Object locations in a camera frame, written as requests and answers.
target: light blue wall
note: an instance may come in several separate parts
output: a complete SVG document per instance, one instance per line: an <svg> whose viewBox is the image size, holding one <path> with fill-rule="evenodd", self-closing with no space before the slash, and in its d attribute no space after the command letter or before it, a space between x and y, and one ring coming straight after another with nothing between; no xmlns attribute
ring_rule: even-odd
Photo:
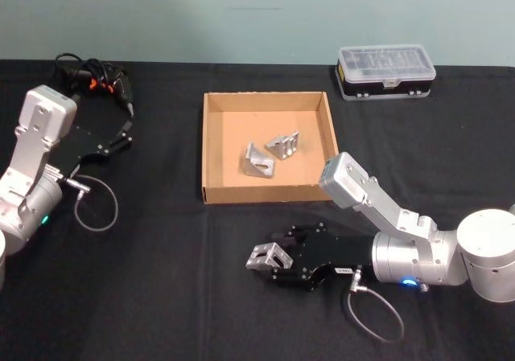
<svg viewBox="0 0 515 361"><path fill-rule="evenodd" d="M435 64L515 66L515 0L0 0L0 58L333 64L421 43Z"/></svg>

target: black tablecloth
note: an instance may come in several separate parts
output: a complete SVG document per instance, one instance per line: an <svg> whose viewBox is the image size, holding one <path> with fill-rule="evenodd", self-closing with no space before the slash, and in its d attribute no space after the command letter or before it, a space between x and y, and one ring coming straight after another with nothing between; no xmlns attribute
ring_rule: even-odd
<svg viewBox="0 0 515 361"><path fill-rule="evenodd" d="M116 191L120 219L109 233L86 232L65 196L49 225L8 258L1 360L515 359L515 304L487 302L468 283L426 294L375 285L406 323L402 343L381 345L342 314L345 280L306 293L245 270L255 244L292 224L323 219L341 235L374 233L353 211L329 202L206 206L200 197L204 92L325 91L340 150L401 206L442 229L477 209L507 208L515 203L514 69L440 67L426 99L349 103L328 66L126 66L134 146L83 169ZM26 90L51 69L0 63L0 166L9 163ZM77 124L109 135L124 116L110 101L90 100ZM357 310L394 335L395 321L372 298Z"/></svg>

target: silver robot arm segment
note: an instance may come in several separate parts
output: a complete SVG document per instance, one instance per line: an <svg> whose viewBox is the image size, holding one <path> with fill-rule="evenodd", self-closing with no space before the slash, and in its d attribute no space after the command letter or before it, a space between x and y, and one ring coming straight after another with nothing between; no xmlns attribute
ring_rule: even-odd
<svg viewBox="0 0 515 361"><path fill-rule="evenodd" d="M379 229L372 248L379 281L427 289L468 279L456 231L440 231L429 216L401 208L350 154L329 160L319 185L338 206L363 213Z"/></svg>
<svg viewBox="0 0 515 361"><path fill-rule="evenodd" d="M0 267L4 251L12 254L23 248L62 197L62 175L47 160L70 130L75 114L75 101L47 86L34 88L25 97L14 131L16 147L0 179L0 230L5 236L5 242L0 239Z"/></svg>

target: cable connector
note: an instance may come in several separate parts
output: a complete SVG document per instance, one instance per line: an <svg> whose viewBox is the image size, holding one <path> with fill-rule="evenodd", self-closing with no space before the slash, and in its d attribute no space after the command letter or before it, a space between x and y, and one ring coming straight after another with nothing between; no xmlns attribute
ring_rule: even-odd
<svg viewBox="0 0 515 361"><path fill-rule="evenodd" d="M361 269L358 268L358 269L356 269L356 271L354 272L354 275L352 276L351 287L349 290L352 293L357 293L358 291L366 293L368 291L368 289L365 286L360 285L360 282L361 282Z"/></svg>
<svg viewBox="0 0 515 361"><path fill-rule="evenodd" d="M80 182L77 182L76 180L74 180L73 178L67 178L65 180L65 182L72 188L75 188L76 190L79 190L79 192L82 192L84 195L84 193L88 194L90 191L91 191L91 188L80 183Z"/></svg>

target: open cardboard tray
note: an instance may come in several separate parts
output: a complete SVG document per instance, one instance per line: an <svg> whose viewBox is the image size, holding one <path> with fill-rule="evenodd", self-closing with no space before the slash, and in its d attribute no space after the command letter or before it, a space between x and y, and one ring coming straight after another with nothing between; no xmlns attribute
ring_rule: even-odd
<svg viewBox="0 0 515 361"><path fill-rule="evenodd" d="M276 158L273 178L247 176L250 142L265 144L300 132L297 151ZM205 203L329 200L318 182L325 162L338 154L325 92L205 93L202 191Z"/></svg>

